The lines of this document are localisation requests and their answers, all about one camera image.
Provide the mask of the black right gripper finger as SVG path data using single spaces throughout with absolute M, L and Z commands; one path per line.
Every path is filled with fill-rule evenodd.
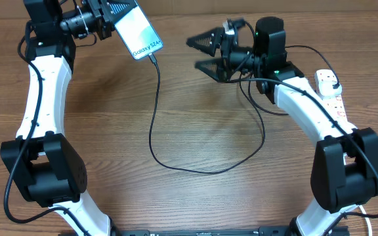
M 224 82 L 225 80 L 225 69 L 221 59 L 197 61 L 195 68 L 204 72 L 217 82 Z
M 215 56 L 216 50 L 220 48 L 224 28 L 217 27 L 199 35 L 187 38 L 186 44 L 202 53 Z

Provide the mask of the blue smartphone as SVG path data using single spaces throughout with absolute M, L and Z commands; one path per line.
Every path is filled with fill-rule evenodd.
M 163 48 L 162 40 L 138 5 L 114 26 L 135 60 Z

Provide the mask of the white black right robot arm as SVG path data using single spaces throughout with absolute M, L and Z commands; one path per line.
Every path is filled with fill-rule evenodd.
M 252 47 L 238 44 L 242 19 L 190 37 L 189 47 L 210 55 L 195 67 L 220 83 L 253 74 L 261 94 L 284 110 L 314 144 L 310 178 L 313 199 L 288 226 L 261 226 L 260 235 L 348 235 L 339 222 L 378 196 L 378 135 L 337 118 L 304 74 L 287 60 L 284 21 L 268 16 L 257 21 Z

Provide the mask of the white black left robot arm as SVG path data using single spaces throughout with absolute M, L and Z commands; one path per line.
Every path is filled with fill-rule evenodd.
M 66 93 L 74 72 L 75 39 L 111 36 L 114 24 L 138 9 L 136 1 L 84 1 L 69 12 L 55 0 L 26 0 L 30 16 L 18 44 L 28 64 L 30 87 L 16 137 L 1 144 L 9 178 L 5 193 L 16 186 L 44 214 L 59 214 L 76 235 L 119 235 L 87 191 L 83 159 L 64 134 Z

